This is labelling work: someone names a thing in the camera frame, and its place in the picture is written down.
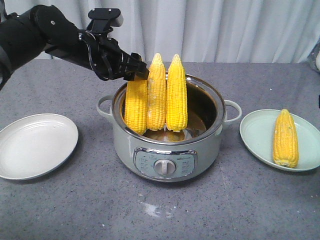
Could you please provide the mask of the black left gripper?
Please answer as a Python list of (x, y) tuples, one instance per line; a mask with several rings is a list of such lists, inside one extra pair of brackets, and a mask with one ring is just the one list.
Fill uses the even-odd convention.
[(133, 81), (135, 77), (148, 78), (149, 70), (142, 57), (135, 52), (128, 55), (115, 39), (83, 31), (78, 34), (78, 40), (85, 43), (89, 65), (99, 79)]

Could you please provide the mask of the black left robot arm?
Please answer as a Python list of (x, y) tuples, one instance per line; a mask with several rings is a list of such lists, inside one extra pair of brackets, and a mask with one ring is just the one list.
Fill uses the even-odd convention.
[(77, 28), (54, 5), (36, 5), (21, 15), (6, 13), (0, 2), (0, 86), (15, 70), (42, 52), (87, 68), (103, 81), (147, 79), (147, 64), (137, 53), (124, 52), (108, 36), (122, 25), (117, 8), (95, 8), (86, 29)]

